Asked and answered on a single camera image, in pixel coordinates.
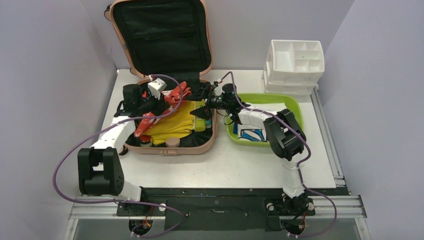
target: green plastic basket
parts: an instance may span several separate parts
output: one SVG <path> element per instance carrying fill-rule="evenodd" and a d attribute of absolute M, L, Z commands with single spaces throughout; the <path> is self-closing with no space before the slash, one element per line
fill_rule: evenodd
<path fill-rule="evenodd" d="M 281 95 L 281 94 L 272 94 L 272 93 L 239 93 L 238 96 L 245 103 L 252 104 L 278 104 L 285 103 L 287 109 L 289 109 L 296 118 L 296 121 L 299 123 L 300 128 L 304 128 L 304 121 L 302 119 L 301 108 L 296 100 L 294 100 L 291 96 Z M 231 120 L 227 117 L 225 118 L 225 124 L 230 123 Z M 234 124 L 230 124 L 226 126 L 226 133 L 229 138 L 235 143 L 239 145 L 252 146 L 252 147 L 269 147 L 269 142 L 262 141 L 243 141 L 239 140 L 237 134 L 233 133 Z"/>

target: wheel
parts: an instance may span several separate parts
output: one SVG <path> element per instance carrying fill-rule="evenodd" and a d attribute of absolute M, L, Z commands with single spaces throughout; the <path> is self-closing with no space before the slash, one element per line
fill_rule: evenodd
<path fill-rule="evenodd" d="M 119 156 L 124 156 L 125 154 L 127 154 L 128 153 L 128 147 L 126 147 L 126 146 L 123 146 L 121 149 L 120 149 L 120 152 L 118 153 L 118 155 Z"/>
<path fill-rule="evenodd" d="M 130 68 L 129 69 L 129 72 L 132 74 L 132 75 L 137 75 L 137 72 L 134 70 L 134 68 Z"/>
<path fill-rule="evenodd" d="M 111 12 L 110 12 L 110 10 L 111 10 L 111 5 L 108 5 L 106 7 L 106 10 L 104 10 L 104 12 L 103 12 L 104 18 L 106 18 L 108 21 L 111 20 Z"/>

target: black mounting bracket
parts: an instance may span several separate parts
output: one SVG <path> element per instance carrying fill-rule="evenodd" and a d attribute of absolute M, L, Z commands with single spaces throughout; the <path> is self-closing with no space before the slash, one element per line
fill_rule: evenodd
<path fill-rule="evenodd" d="M 277 117 L 300 134 L 300 136 L 306 141 L 305 133 L 296 121 L 293 112 L 288 109 L 283 109 L 282 111 L 277 112 Z M 270 117 L 265 119 L 265 121 L 263 121 L 263 125 L 269 139 L 269 144 L 271 145 L 271 149 L 275 155 L 291 161 L 294 155 L 298 153 L 301 154 L 303 152 L 303 143 L 291 131 L 284 132 L 282 128 L 285 129 L 285 127 L 275 118 Z"/>
<path fill-rule="evenodd" d="M 79 190 L 82 194 L 118 196 L 122 192 L 124 172 L 115 148 L 81 148 L 77 160 Z M 100 163 L 103 163 L 103 171 L 94 170 L 93 167 Z"/>
<path fill-rule="evenodd" d="M 149 88 L 142 87 L 138 84 L 128 84 L 123 86 L 123 100 L 118 104 L 114 117 L 142 116 L 145 113 L 151 112 L 155 116 L 161 115 L 170 107 L 165 102 L 164 95 L 160 95 L 160 99 L 152 96 Z"/>

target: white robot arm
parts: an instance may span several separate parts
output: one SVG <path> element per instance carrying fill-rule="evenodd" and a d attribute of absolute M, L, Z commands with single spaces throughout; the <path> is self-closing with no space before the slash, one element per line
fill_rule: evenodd
<path fill-rule="evenodd" d="M 271 112 L 274 115 L 278 115 L 278 112 Z M 266 113 L 258 112 L 258 111 L 248 111 L 246 109 L 240 110 L 238 113 L 238 118 L 241 125 L 251 125 L 260 129 L 263 129 L 266 131 L 267 136 L 272 138 L 275 136 L 274 134 L 271 134 L 270 130 L 267 130 L 267 127 L 265 126 L 267 124 L 267 121 L 273 121 L 274 118 L 269 116 Z M 275 122 L 276 125 L 278 125 L 277 131 L 283 131 L 283 134 L 289 134 L 287 128 L 281 129 L 280 124 Z M 302 186 L 301 178 L 299 176 L 298 168 L 296 166 L 297 161 L 294 160 L 286 160 L 282 159 L 281 164 L 283 166 L 282 168 L 282 176 L 283 176 L 283 191 L 284 193 L 290 197 L 298 197 L 299 195 L 303 194 L 305 191 L 305 188 Z"/>
<path fill-rule="evenodd" d="M 147 86 L 151 98 L 154 98 L 152 100 L 167 108 L 161 99 L 166 83 L 157 78 Z M 123 89 L 124 100 L 119 104 L 111 123 L 111 126 L 116 126 L 105 132 L 90 148 L 82 148 L 78 152 L 79 190 L 82 194 L 140 201 L 142 188 L 125 181 L 117 150 L 124 146 L 128 137 L 136 130 L 133 120 L 124 120 L 137 114 L 145 103 L 142 91 L 137 84 L 126 85 Z"/>

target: white tabletop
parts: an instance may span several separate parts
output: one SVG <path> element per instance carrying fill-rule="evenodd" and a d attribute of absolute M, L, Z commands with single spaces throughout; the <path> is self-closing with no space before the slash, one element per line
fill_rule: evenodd
<path fill-rule="evenodd" d="M 211 70 L 202 78 L 215 81 L 228 70 Z M 261 93 L 261 70 L 233 70 L 240 93 Z M 123 86 L 140 78 L 129 70 L 119 70 L 103 128 L 111 124 Z M 224 83 L 231 80 L 227 77 Z M 304 132 L 312 151 L 302 167 L 309 188 L 335 188 L 335 181 L 312 102 L 299 103 Z M 120 156 L 126 181 L 146 188 L 282 188 L 282 161 L 271 148 L 234 144 L 227 136 L 222 117 L 213 146 L 201 155 L 150 155 L 129 151 Z M 293 157 L 299 161 L 307 155 Z"/>

